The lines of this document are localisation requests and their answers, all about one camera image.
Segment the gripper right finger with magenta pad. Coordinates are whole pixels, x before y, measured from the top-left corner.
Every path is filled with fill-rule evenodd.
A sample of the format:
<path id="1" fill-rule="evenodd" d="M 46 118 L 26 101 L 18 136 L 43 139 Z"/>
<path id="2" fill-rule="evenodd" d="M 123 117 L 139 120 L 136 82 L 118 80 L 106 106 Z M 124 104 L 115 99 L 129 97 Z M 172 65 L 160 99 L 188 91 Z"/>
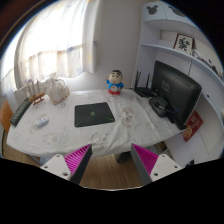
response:
<path id="1" fill-rule="evenodd" d="M 131 156 L 143 186 L 182 169 L 166 154 L 157 155 L 136 144 L 131 145 Z"/>

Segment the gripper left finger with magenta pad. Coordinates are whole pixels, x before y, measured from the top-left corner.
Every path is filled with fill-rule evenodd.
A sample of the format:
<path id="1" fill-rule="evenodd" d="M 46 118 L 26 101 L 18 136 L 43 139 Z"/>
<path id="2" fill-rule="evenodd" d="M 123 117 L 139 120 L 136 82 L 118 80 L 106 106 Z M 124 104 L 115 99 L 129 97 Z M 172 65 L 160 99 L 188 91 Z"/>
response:
<path id="1" fill-rule="evenodd" d="M 42 169 L 79 185 L 91 155 L 92 145 L 88 144 L 66 155 L 56 154 Z"/>

